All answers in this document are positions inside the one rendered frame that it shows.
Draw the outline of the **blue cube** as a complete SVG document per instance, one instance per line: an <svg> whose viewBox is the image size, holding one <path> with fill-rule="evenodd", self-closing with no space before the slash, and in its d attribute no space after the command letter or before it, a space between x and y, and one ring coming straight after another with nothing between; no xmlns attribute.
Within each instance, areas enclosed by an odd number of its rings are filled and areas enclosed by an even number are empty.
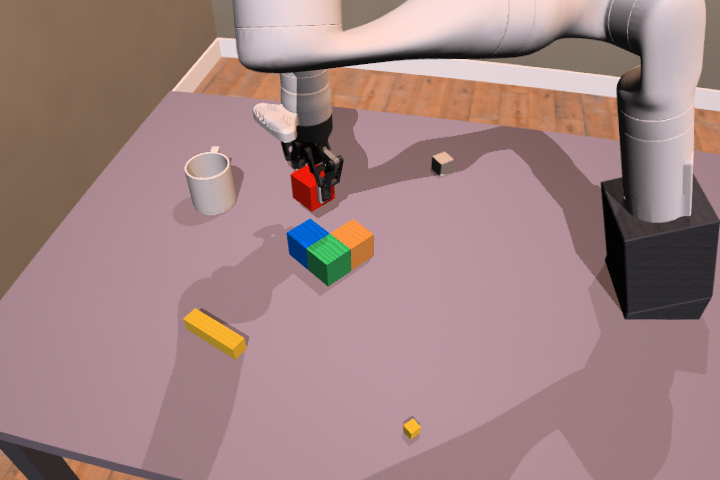
<svg viewBox="0 0 720 480"><path fill-rule="evenodd" d="M308 269L306 248L330 234L313 220L308 219L287 232L289 254Z"/></svg>

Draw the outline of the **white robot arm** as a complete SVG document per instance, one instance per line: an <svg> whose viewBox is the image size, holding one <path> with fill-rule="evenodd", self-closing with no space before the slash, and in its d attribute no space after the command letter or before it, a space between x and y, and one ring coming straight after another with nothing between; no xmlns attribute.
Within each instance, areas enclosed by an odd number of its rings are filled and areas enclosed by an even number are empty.
<svg viewBox="0 0 720 480"><path fill-rule="evenodd" d="M233 8L240 63L280 73L281 104L257 104L254 120L285 143L297 126L331 116L330 68L521 57L563 38L636 54L641 65L616 89L625 208L651 223L691 216L704 0L407 0L347 31L341 0L233 0Z"/></svg>

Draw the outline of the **green cube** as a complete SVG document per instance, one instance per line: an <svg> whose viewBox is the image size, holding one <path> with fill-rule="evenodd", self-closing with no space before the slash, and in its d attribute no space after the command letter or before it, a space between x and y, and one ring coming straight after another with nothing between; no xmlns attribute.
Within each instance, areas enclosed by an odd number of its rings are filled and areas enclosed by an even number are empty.
<svg viewBox="0 0 720 480"><path fill-rule="evenodd" d="M308 270L330 286L351 272L351 249L328 234L306 248Z"/></svg>

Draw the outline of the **grey cylinder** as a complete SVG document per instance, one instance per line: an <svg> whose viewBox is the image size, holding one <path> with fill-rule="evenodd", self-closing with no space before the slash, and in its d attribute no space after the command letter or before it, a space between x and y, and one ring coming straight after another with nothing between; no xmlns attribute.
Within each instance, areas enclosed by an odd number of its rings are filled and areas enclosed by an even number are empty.
<svg viewBox="0 0 720 480"><path fill-rule="evenodd" d="M220 153L219 146L212 146L210 152L192 157L184 169L194 208L199 213L218 215L233 207L236 193L231 166L229 159Z"/></svg>

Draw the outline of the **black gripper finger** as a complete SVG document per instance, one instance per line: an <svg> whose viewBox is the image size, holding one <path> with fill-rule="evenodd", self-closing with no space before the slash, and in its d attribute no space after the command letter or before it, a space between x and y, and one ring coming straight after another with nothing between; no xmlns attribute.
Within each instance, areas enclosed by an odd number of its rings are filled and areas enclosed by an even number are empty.
<svg viewBox="0 0 720 480"><path fill-rule="evenodd" d="M341 155L335 157L327 149L327 147L324 147L323 150L325 159L322 164L315 166L310 148L307 147L303 149L303 154L307 160L310 173L314 174L316 180L317 199L318 202L321 204L331 198L331 187L340 182L344 162L344 159ZM325 175L321 178L320 173L322 171L324 171Z"/></svg>
<svg viewBox="0 0 720 480"><path fill-rule="evenodd" d="M290 143L283 143L281 142L283 153L285 156L285 159L287 161L292 162L292 167L295 169L295 172L305 166L307 161L303 160L299 156L299 151L301 144L296 142L290 142ZM289 147L292 145L292 152L289 152ZM291 155L291 156L290 156Z"/></svg>

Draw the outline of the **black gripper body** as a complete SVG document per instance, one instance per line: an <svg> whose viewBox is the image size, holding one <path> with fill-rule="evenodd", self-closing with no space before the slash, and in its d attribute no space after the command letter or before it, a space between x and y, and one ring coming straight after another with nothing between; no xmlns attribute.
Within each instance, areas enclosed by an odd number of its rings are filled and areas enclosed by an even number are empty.
<svg viewBox="0 0 720 480"><path fill-rule="evenodd" d="M301 144L299 151L300 158L307 161L303 155L302 149L308 147L311 150L315 165L323 162L325 159L323 148L327 147L327 149L331 151L328 138L332 129L332 114L329 119L320 124L312 126L297 126L297 138L294 141Z"/></svg>

